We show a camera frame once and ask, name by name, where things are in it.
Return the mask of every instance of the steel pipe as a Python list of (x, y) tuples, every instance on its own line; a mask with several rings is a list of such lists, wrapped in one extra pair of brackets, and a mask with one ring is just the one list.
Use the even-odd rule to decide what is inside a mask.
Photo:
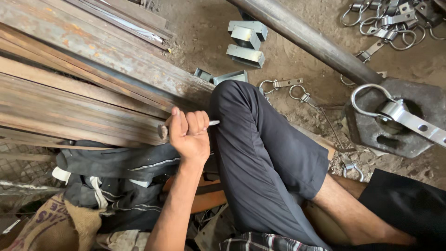
[(358, 85), (379, 84), (383, 80), (376, 71), (330, 41), (324, 34), (305, 23), (279, 2), (275, 0), (227, 1)]

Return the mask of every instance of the dirt floor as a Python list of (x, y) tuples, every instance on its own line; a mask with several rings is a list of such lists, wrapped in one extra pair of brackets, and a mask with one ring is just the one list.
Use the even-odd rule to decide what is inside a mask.
[[(343, 27), (339, 17), (347, 9), (350, 0), (279, 0), (320, 30), (332, 41), (349, 52), (356, 54), (365, 50), (378, 38), (366, 37), (359, 33), (358, 26)], [(320, 62), (304, 50), (295, 46), (281, 35), (269, 29), (268, 37), (262, 43), (266, 61), (262, 69), (249, 67), (232, 61), (226, 56), (229, 44), (234, 44), (227, 32), (231, 20), (241, 20), (237, 8), (225, 0), (158, 0), (158, 12), (170, 21), (169, 29), (175, 32), (171, 43), (172, 53), (168, 57), (175, 65), (193, 73), (197, 67), (219, 76), (229, 72), (247, 70), (249, 82), (258, 86), (266, 79), (288, 80), (304, 78), (307, 92), (319, 103), (345, 103), (355, 86), (349, 87), (339, 81), (339, 73)], [(446, 23), (435, 29), (437, 36), (446, 36)], [(368, 65), (376, 71), (387, 71), (388, 76), (419, 83), (428, 83), (446, 88), (446, 42), (431, 39), (428, 35), (419, 45), (396, 51), (384, 46), (372, 56)], [(288, 95), (288, 88), (274, 91), (270, 102), (280, 113), (307, 130), (336, 142), (325, 118), (308, 104), (301, 104)], [(336, 133), (343, 142), (348, 142), (340, 131), (341, 111), (327, 111)], [(446, 189), (446, 150), (434, 146), (420, 156), (406, 159), (394, 155), (377, 157), (371, 152), (350, 153), (369, 181), (375, 168), (408, 176), (441, 189)], [(330, 170), (341, 175), (338, 157), (330, 163)], [(356, 172), (348, 177), (358, 178)]]

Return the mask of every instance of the person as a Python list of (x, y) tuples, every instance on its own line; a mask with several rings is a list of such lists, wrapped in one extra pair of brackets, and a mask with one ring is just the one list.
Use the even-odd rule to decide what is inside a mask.
[[(223, 241), (221, 250), (408, 250), (444, 244), (444, 191), (377, 169), (355, 199), (327, 174), (325, 148), (293, 128), (257, 88), (227, 80), (213, 91), (209, 116), (172, 109), (170, 143), (181, 163), (146, 251), (184, 250), (210, 154), (210, 119), (220, 120), (211, 127), (213, 148), (236, 228), (245, 233)], [(304, 200), (330, 215), (352, 246), (325, 243), (300, 207)], [(429, 211), (429, 205), (437, 210)]]

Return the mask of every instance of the fist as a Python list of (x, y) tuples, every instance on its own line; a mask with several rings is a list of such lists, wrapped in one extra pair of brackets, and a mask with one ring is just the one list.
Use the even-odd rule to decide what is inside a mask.
[(169, 127), (170, 144), (178, 151), (182, 161), (204, 165), (211, 153), (207, 113), (196, 111), (184, 114), (178, 107), (174, 107), (165, 125)]

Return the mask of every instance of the checkered cloth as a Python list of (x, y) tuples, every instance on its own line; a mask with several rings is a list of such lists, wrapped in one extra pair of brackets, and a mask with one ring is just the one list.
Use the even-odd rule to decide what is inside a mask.
[(327, 251), (276, 234), (245, 233), (220, 243), (221, 251)]

